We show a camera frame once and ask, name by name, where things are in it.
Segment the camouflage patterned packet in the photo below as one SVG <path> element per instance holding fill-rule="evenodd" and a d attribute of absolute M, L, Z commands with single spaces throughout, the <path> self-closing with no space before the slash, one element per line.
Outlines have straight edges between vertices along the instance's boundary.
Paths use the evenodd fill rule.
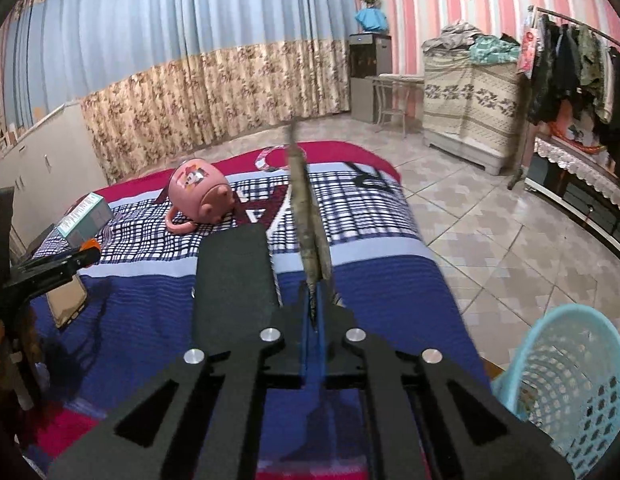
<path fill-rule="evenodd" d="M 324 282 L 328 289 L 332 289 L 333 266 L 330 244 L 328 244 L 319 205 L 312 190 L 306 155 L 297 141 L 297 126 L 296 119 L 292 119 L 286 131 L 290 208 L 292 208 L 302 267 L 310 292 L 310 321 L 312 326 L 316 327 L 319 282 Z"/>

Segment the orange tangerine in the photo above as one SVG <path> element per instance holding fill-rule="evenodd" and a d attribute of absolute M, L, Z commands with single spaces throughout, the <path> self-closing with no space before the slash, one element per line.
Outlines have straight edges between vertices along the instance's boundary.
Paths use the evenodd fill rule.
<path fill-rule="evenodd" d="M 100 258 L 102 252 L 102 245 L 95 238 L 90 238 L 80 246 L 80 250 L 82 252 L 86 252 L 90 257 Z"/>

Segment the brown phone case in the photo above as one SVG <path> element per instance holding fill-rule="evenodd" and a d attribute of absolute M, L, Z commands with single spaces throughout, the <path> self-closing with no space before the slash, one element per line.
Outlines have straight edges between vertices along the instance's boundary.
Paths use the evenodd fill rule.
<path fill-rule="evenodd" d="M 69 283 L 47 292 L 45 297 L 56 328 L 63 330 L 86 306 L 88 292 L 80 276 L 74 275 Z"/>

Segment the white cupboard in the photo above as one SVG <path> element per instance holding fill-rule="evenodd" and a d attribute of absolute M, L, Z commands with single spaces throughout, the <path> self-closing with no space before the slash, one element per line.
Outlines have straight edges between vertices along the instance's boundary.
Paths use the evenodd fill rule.
<path fill-rule="evenodd" d="M 0 188 L 14 188 L 11 248 L 22 256 L 86 193 L 107 180 L 77 102 L 42 118 L 0 156 Z"/>

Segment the teal white carton box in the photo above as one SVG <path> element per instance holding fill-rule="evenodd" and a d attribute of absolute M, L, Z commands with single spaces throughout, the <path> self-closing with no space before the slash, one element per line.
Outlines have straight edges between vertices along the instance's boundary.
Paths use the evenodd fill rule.
<path fill-rule="evenodd" d="M 80 247 L 96 237 L 112 218 L 112 210 L 103 196 L 89 193 L 58 222 L 56 231 L 70 247 Z"/>

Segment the striped blue red blanket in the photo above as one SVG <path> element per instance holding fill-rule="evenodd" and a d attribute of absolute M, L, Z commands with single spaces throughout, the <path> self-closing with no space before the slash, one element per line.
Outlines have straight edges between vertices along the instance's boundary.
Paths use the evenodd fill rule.
<path fill-rule="evenodd" d="M 304 151 L 345 306 L 396 349 L 438 349 L 485 385 L 398 171 L 346 142 L 308 142 Z M 158 193 L 166 172 L 103 188 L 114 215 L 101 261 L 80 275 L 86 307 L 59 330 L 48 302 L 34 300 L 51 400 L 28 454 L 48 478 L 77 478 L 67 463 L 86 434 L 185 352 L 219 351 L 260 332 L 275 308 L 300 304 L 304 270 L 283 149 L 255 150 L 219 169 L 238 194 L 235 209 L 188 235 L 165 228 L 168 204 Z"/>

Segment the black wallet case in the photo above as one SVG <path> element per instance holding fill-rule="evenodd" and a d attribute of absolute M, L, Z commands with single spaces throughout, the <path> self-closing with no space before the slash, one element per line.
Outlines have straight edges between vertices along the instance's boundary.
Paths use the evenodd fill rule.
<path fill-rule="evenodd" d="M 199 245 L 192 338 L 208 356 L 257 336 L 281 307 L 267 232 L 260 223 L 215 232 Z"/>

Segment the light blue plastic basket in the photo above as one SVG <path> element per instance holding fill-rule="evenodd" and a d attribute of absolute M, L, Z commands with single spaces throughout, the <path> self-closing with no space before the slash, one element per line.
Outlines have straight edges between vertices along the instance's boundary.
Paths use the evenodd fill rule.
<path fill-rule="evenodd" d="M 563 304 L 528 330 L 491 389 L 586 478 L 620 433 L 620 335 L 595 308 Z"/>

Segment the blue floral curtain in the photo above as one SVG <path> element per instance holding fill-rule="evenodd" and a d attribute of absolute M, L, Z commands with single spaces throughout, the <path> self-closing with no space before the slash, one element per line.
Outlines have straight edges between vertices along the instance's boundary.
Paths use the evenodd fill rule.
<path fill-rule="evenodd" d="M 77 103 L 109 182 L 349 107 L 354 0 L 17 0 L 5 27 L 6 122 Z"/>

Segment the low tv stand lace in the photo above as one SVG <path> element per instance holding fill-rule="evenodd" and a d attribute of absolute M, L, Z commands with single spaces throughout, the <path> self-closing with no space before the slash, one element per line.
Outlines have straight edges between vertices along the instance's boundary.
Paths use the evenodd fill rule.
<path fill-rule="evenodd" d="M 525 184 L 562 208 L 620 258 L 620 186 L 592 157 L 555 136 L 539 134 Z"/>

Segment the cloth covered cabinet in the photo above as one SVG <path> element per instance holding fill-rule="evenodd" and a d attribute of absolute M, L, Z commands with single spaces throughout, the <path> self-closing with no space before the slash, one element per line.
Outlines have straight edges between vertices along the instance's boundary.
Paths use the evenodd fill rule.
<path fill-rule="evenodd" d="M 438 49 L 425 55 L 424 66 L 425 144 L 500 174 L 523 129 L 516 64 L 475 64 L 467 51 Z"/>

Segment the water dispenser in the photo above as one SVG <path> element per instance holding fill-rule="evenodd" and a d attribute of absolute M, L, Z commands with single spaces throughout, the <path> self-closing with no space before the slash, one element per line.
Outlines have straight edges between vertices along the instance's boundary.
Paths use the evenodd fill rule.
<path fill-rule="evenodd" d="M 373 80 L 392 72 L 391 36 L 361 32 L 348 38 L 350 112 L 353 119 L 374 124 L 378 103 Z"/>

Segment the clothes rack with garments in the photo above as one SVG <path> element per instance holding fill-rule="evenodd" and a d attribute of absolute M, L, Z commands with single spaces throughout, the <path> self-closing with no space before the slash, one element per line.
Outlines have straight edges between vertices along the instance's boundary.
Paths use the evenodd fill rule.
<path fill-rule="evenodd" d="M 525 125 L 508 186 L 529 177 L 538 156 L 605 196 L 620 193 L 620 43 L 532 6 L 518 71 Z"/>

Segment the pile of clothes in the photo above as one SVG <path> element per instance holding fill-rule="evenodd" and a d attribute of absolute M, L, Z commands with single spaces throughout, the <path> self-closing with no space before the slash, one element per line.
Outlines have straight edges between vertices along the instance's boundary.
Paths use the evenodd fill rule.
<path fill-rule="evenodd" d="M 513 38 L 487 35 L 475 25 L 457 21 L 444 26 L 437 37 L 424 41 L 422 51 L 424 54 L 461 52 L 475 65 L 494 65 L 517 62 L 520 44 Z"/>

